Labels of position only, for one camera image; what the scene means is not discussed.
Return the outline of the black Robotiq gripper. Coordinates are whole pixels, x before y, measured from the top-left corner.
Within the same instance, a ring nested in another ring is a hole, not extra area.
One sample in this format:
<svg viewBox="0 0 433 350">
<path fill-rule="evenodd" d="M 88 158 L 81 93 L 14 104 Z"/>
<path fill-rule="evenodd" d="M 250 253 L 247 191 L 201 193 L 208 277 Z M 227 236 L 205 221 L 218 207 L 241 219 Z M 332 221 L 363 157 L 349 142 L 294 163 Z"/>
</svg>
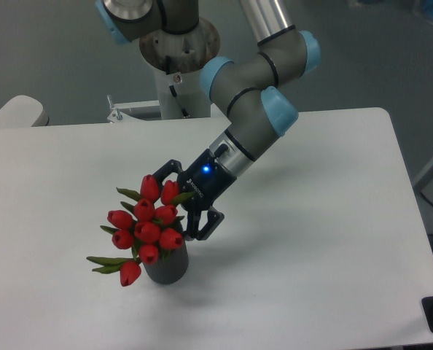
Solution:
<svg viewBox="0 0 433 350">
<path fill-rule="evenodd" d="M 162 184 L 171 174 L 178 174 L 177 182 L 183 192 L 195 193 L 191 199 L 182 203 L 187 211 L 184 239 L 206 241 L 225 218 L 225 215 L 212 205 L 237 178 L 217 163 L 209 149 L 206 149 L 185 171 L 178 160 L 170 159 L 153 173 L 153 177 L 158 184 Z M 207 211 L 206 223 L 200 228 L 202 211 Z"/>
</svg>

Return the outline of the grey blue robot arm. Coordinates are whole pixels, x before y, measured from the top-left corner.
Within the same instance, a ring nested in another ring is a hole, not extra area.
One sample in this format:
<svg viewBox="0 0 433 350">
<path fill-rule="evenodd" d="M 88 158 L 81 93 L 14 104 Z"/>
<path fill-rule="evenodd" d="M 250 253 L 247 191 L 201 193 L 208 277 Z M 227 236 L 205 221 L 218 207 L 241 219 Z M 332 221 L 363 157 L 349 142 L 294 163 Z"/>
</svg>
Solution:
<svg viewBox="0 0 433 350">
<path fill-rule="evenodd" d="M 187 240 L 206 240 L 224 216 L 214 201 L 297 120 L 279 86 L 306 75 L 321 60 L 315 37 L 298 31 L 283 1 L 242 1 L 258 53 L 237 64 L 219 55 L 215 27 L 197 1 L 97 1 L 115 42 L 138 42 L 155 75 L 164 120 L 208 117 L 217 107 L 230 121 L 187 169 L 169 162 L 157 173 L 175 173 L 184 202 Z"/>
</svg>

